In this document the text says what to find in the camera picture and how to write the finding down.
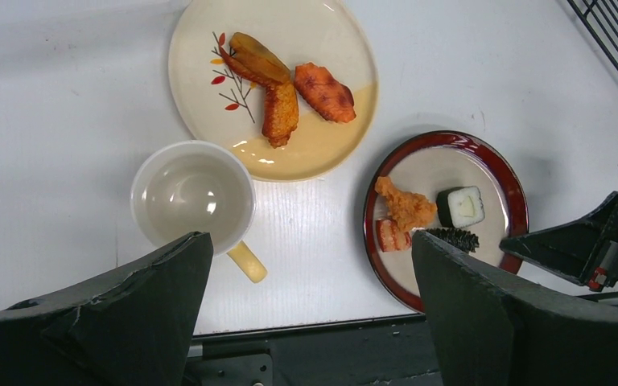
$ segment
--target food sample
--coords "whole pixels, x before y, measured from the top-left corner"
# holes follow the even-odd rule
[[[233,58],[253,74],[263,76],[274,84],[290,82],[290,69],[252,36],[236,32],[229,45],[235,51]]]
[[[325,67],[311,62],[297,66],[295,88],[326,121],[347,123],[356,118],[352,92],[335,80]]]
[[[297,129],[298,122],[299,106],[292,83],[267,88],[262,134],[269,139],[271,147],[287,145],[290,134]]]
[[[406,251],[411,248],[411,235],[400,231],[393,220],[376,221],[375,233],[382,252]]]
[[[229,42],[231,56],[220,45],[219,53],[230,70],[266,88],[262,135],[273,148],[287,145],[297,129],[299,106],[290,69],[252,36],[236,32]]]
[[[229,66],[230,70],[233,73],[239,75],[244,79],[249,80],[250,82],[259,84],[262,87],[269,87],[280,84],[263,73],[253,72],[252,70],[244,66],[243,63],[238,61],[237,58],[229,55],[228,52],[226,52],[226,50],[221,46],[219,46],[219,54],[221,55],[221,59],[224,60],[224,63]]]
[[[429,232],[432,236],[446,241],[465,253],[475,252],[475,249],[480,247],[480,238],[464,229],[432,228],[426,229],[425,232]]]
[[[437,205],[426,196],[409,191],[400,191],[388,176],[378,177],[375,192],[385,198],[388,215],[397,222],[399,230],[408,232],[413,228],[425,228],[434,219]]]
[[[437,195],[439,222],[444,227],[466,228],[484,220],[478,187],[454,187]]]

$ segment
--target leaf pattern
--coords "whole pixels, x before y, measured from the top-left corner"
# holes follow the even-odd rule
[[[212,49],[211,53],[219,57],[210,60],[209,63],[216,64],[216,65],[224,64],[225,62],[224,62],[224,59],[221,58],[220,51],[224,50],[222,46],[226,42],[226,34],[222,33],[221,35],[217,37],[216,32],[213,31],[212,37],[214,38],[216,46],[214,46],[214,49]],[[224,109],[227,111],[233,111],[233,110],[238,110],[239,107],[242,107],[243,109],[247,111],[249,115],[249,119],[252,120],[252,123],[254,123],[254,117],[252,116],[252,111],[250,111],[249,105],[247,103],[247,96],[249,95],[250,91],[252,91],[254,88],[257,87],[257,84],[254,82],[249,82],[248,83],[249,86],[245,90],[245,86],[243,85],[243,78],[234,74],[233,71],[230,71],[228,69],[228,66],[224,68],[213,68],[212,72],[216,74],[215,78],[212,79],[212,84],[222,84],[227,79],[230,79],[233,81],[233,85],[235,86],[235,88],[229,89],[229,91],[231,92],[230,95],[228,95],[228,93],[219,92],[219,95],[221,97],[223,97],[224,99],[230,102],[230,104],[224,107]]]

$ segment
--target branch design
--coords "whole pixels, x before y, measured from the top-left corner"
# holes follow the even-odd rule
[[[214,41],[216,43],[214,49],[212,49],[212,53],[214,55],[217,55],[218,58],[210,60],[210,63],[216,65],[224,64],[224,60],[221,59],[221,53],[219,53],[219,50],[224,49],[223,46],[224,42],[226,41],[226,34],[222,33],[217,37],[216,33],[213,31],[212,35],[214,36]],[[229,55],[234,56],[235,54],[236,53],[233,51],[233,49],[229,47]],[[245,83],[248,83],[246,87],[245,84],[243,84],[243,79],[240,76],[234,74],[233,71],[226,67],[224,67],[223,71],[217,69],[213,69],[212,71],[216,74],[215,78],[212,80],[212,84],[222,84],[226,80],[231,79],[233,80],[233,84],[235,85],[235,88],[229,89],[231,91],[230,96],[227,95],[228,93],[224,94],[222,92],[219,92],[219,95],[231,102],[231,104],[224,107],[224,109],[228,111],[233,111],[238,107],[242,106],[244,109],[247,110],[249,119],[252,120],[252,123],[255,123],[254,117],[252,116],[252,111],[250,111],[248,106],[247,96],[253,88],[257,87],[257,84],[254,82],[248,83],[247,81],[245,81]]]

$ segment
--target maki roll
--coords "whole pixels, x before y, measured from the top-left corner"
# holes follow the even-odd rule
[[[484,220],[478,187],[453,187],[437,195],[439,222],[448,228],[466,228]]]
[[[425,232],[442,241],[446,241],[465,253],[475,252],[475,249],[480,247],[480,238],[476,234],[464,229],[432,228],[426,229]]]

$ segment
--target salmon fillet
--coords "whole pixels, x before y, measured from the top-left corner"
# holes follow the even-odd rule
[[[375,192],[385,198],[388,215],[397,222],[402,232],[413,228],[425,228],[435,220],[437,204],[426,196],[410,191],[400,191],[389,176],[378,177]]]
[[[266,88],[262,134],[271,147],[287,145],[299,122],[297,94],[292,83]]]
[[[325,67],[311,62],[297,66],[295,88],[326,121],[347,123],[356,118],[352,92],[335,80]]]

